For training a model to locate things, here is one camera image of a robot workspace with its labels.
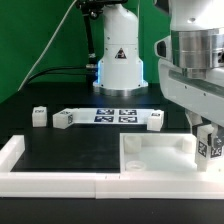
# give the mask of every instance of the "black table surface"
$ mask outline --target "black table surface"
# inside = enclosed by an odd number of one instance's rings
[[[48,125],[32,127],[32,110],[46,106]],[[26,150],[12,172],[120,172],[120,133],[150,133],[146,125],[52,127],[65,108],[161,109],[162,133],[189,133],[184,109],[164,99],[159,85],[133,97],[93,93],[82,83],[33,83],[0,104],[0,148],[15,134]],[[223,223],[223,200],[1,198],[1,223]]]

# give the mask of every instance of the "green wall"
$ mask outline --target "green wall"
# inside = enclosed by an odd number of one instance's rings
[[[61,21],[72,0],[8,0],[0,7],[0,102],[17,91]],[[137,11],[137,0],[125,5]],[[103,55],[103,20],[92,21],[96,52]],[[145,79],[157,83],[158,58],[154,42],[169,33],[169,18],[152,5],[140,4],[140,57],[145,64]],[[35,72],[52,66],[85,65],[88,61],[81,12],[73,8],[64,26]],[[44,77],[38,80],[82,81],[81,77]]]

